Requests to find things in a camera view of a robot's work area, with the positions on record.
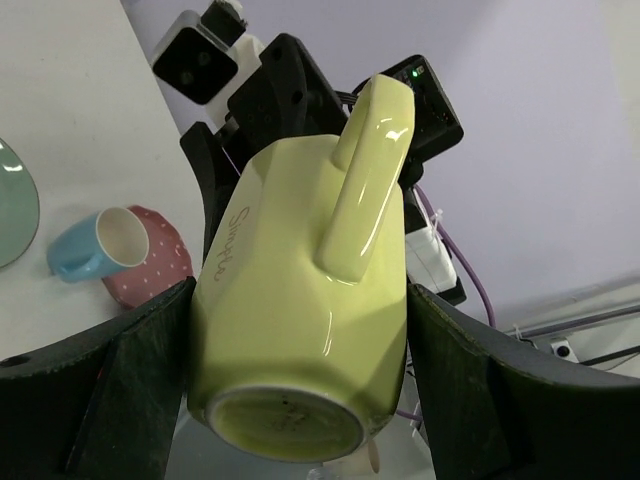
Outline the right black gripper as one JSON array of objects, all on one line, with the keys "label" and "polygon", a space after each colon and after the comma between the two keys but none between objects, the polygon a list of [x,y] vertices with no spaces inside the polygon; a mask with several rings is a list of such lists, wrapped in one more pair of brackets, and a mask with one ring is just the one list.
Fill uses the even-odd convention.
[{"label": "right black gripper", "polygon": [[[204,208],[203,259],[248,161],[276,140],[316,134],[338,135],[364,88],[335,90],[304,44],[282,33],[260,54],[261,66],[231,95],[227,118],[237,125],[213,133],[195,122],[180,139],[200,188]],[[398,183],[408,192],[421,178],[423,164],[454,147],[463,127],[426,58],[411,55],[381,72],[406,84],[414,94],[415,127]]]}]

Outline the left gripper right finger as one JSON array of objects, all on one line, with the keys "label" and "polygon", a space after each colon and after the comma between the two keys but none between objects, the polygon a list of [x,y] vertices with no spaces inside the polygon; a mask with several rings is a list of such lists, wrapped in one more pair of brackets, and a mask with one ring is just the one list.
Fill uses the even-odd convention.
[{"label": "left gripper right finger", "polygon": [[437,478],[638,478],[638,379],[541,352],[417,284],[407,310]]}]

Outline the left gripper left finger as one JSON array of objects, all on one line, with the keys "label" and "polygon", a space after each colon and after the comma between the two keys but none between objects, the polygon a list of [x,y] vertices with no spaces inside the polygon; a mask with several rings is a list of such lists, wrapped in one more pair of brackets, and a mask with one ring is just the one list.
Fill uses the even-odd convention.
[{"label": "left gripper left finger", "polygon": [[4,479],[161,479],[186,381],[188,277],[1,362]]}]

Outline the yellow green mug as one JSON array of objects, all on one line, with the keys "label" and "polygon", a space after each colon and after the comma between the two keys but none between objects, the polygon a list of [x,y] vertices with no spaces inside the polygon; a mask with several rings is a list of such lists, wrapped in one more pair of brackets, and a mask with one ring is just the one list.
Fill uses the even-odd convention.
[{"label": "yellow green mug", "polygon": [[340,135],[280,139],[246,165],[191,306],[188,409],[230,445],[325,462],[393,417],[414,118],[412,90],[376,75]]}]

